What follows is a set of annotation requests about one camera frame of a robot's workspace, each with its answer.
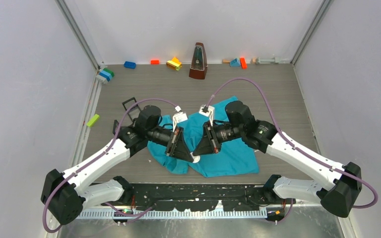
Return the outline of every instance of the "wooden floor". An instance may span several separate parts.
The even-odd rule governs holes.
[[[101,90],[96,109],[100,119],[91,128],[84,158],[88,158],[111,140],[113,121],[119,120],[125,112],[122,107],[123,101],[131,97],[136,97],[137,100],[150,97],[165,98],[179,104],[182,110],[190,115],[197,112],[200,105],[205,104],[222,83],[234,77],[246,77],[256,81],[265,91],[282,130],[316,151],[305,104],[290,64],[248,64],[246,70],[226,64],[212,64],[208,68],[205,80],[189,78],[189,65],[184,65],[180,71],[171,70],[165,65],[137,65],[136,69],[112,65],[109,69],[115,73],[115,77]],[[262,97],[248,82],[237,81],[229,84],[217,95],[213,103],[234,95],[250,107],[256,119],[271,121]],[[174,113],[172,106],[166,103],[151,104],[161,108],[164,115]],[[261,184],[265,183],[271,174],[280,174],[292,179],[309,178],[278,158],[261,152],[256,152],[256,158],[259,174],[205,178],[191,168],[186,175],[171,174],[144,149],[107,171],[98,181],[123,176],[129,182]]]

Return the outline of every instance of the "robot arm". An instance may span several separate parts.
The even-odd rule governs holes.
[[[161,110],[156,106],[146,106],[133,125],[121,127],[113,146],[110,141],[100,151],[90,156],[80,164],[64,170],[56,169],[46,175],[41,200],[45,204],[50,194],[64,179],[73,173],[55,194],[49,204],[49,210],[61,225],[73,221],[82,210],[108,201],[123,203],[133,196],[132,186],[122,177],[90,186],[97,178],[118,163],[132,157],[147,146],[148,141],[166,146],[166,154],[177,159],[196,163],[199,156],[192,156],[183,138],[183,128],[175,126],[173,130],[159,126]],[[186,114],[178,112],[173,121],[181,122],[187,119]],[[100,159],[77,173],[79,168],[106,152]]]
[[[278,157],[309,175],[313,180],[289,179],[272,175],[264,188],[270,190],[270,196],[279,198],[296,198],[308,200],[321,205],[330,213],[347,217],[356,201],[362,185],[352,178],[334,171],[340,169],[361,178],[361,169],[350,162],[346,166],[325,158],[297,143],[283,132],[295,147],[302,149],[330,166],[328,169],[290,146],[278,133],[275,126],[267,121],[255,120],[248,106],[240,101],[229,103],[225,108],[228,122],[215,121],[212,108],[204,105],[200,109],[203,115],[211,115],[203,125],[203,137],[193,151],[193,155],[214,154],[221,150],[221,144],[241,138],[249,147],[265,154]]]

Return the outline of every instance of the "blue towel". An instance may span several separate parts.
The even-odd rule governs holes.
[[[214,119],[228,121],[224,108],[229,102],[237,100],[237,97],[234,96],[213,105],[215,108]],[[162,118],[160,125],[172,123],[169,115],[163,116]],[[185,142],[191,152],[201,140],[202,125],[207,120],[208,117],[195,113],[188,116],[188,120],[178,124],[184,128]],[[225,175],[259,173],[259,166],[257,165],[253,149],[245,145],[241,139],[223,143],[220,153],[202,155],[200,161],[195,164],[166,156],[164,153],[166,147],[153,142],[148,142],[148,150],[162,166],[167,167],[167,170],[174,174],[186,174],[188,172],[188,165],[208,178]]]

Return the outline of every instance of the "lime green block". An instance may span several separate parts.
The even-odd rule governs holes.
[[[100,116],[98,114],[94,115],[93,118],[91,118],[88,122],[87,122],[87,126],[88,127],[92,127],[94,125],[94,123],[96,123],[96,121],[98,121],[98,119],[100,118]]]
[[[113,71],[111,71],[110,69],[104,68],[103,70],[112,75],[112,78],[115,77],[115,73],[113,73]]]

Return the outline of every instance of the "wooden metronome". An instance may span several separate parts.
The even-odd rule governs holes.
[[[208,64],[206,62],[206,53],[203,43],[195,44],[192,63],[190,64],[189,77],[194,79],[205,79]]]

